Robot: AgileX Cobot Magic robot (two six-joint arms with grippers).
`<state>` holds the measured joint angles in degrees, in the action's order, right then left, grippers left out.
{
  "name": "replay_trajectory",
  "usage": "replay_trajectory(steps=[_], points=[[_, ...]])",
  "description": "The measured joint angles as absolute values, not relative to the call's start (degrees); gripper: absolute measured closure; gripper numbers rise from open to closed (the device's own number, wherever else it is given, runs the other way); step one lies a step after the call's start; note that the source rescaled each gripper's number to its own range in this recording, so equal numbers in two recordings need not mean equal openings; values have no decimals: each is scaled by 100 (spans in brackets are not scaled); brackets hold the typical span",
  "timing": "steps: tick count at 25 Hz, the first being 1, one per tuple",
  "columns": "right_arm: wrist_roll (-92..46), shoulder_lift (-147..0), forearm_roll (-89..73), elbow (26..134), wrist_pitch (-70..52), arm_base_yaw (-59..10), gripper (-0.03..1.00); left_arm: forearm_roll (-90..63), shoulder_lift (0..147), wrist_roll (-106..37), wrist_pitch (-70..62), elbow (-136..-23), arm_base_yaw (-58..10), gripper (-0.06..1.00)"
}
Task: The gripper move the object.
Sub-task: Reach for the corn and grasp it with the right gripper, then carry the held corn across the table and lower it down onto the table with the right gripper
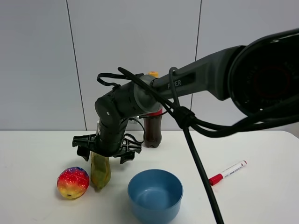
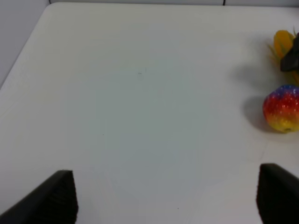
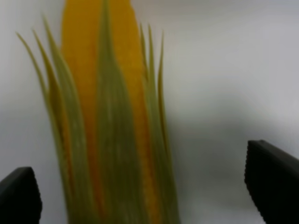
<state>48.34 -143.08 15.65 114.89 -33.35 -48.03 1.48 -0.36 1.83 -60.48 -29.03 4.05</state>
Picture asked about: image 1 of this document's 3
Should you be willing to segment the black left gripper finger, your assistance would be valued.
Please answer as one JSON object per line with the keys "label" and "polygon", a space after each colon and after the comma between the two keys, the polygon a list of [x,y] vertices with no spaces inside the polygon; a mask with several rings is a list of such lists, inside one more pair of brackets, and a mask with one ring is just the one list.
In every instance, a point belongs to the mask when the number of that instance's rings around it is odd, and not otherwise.
{"label": "black left gripper finger", "polygon": [[82,157],[85,161],[89,161],[89,149],[88,148],[78,147],[77,155]]}

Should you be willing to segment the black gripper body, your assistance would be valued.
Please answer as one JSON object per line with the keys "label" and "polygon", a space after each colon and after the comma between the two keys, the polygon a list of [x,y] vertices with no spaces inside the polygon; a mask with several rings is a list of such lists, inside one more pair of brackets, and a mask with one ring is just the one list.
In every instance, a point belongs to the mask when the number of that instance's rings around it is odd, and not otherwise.
{"label": "black gripper body", "polygon": [[99,120],[99,133],[83,136],[74,136],[73,147],[85,147],[90,152],[105,157],[121,157],[127,152],[140,153],[142,143],[131,134],[125,134],[127,124],[134,118],[124,118],[113,121],[110,125]]}

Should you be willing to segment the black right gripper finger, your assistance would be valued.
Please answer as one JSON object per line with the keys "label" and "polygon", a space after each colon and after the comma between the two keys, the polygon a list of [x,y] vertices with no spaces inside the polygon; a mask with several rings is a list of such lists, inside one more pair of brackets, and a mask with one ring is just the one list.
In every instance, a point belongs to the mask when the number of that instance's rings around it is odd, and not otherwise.
{"label": "black right gripper finger", "polygon": [[135,158],[135,152],[127,152],[121,156],[120,164],[123,164],[127,161],[132,161],[134,158]]}

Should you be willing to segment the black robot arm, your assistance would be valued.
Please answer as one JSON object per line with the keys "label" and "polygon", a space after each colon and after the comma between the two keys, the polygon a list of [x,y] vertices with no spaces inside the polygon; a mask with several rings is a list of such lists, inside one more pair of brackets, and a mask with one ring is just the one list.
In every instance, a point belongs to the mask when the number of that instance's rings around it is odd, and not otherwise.
{"label": "black robot arm", "polygon": [[[141,143],[125,132],[133,117],[164,108],[182,129],[193,128],[210,138],[257,131],[299,120],[299,31],[288,30],[260,38],[247,46],[235,46],[210,54],[167,75],[133,74],[119,68],[103,78],[126,79],[111,83],[112,90],[95,102],[100,119],[98,134],[75,136],[72,145],[85,160],[90,152],[133,160]],[[232,126],[204,122],[178,98],[208,91],[218,100],[232,99],[245,118]]]}

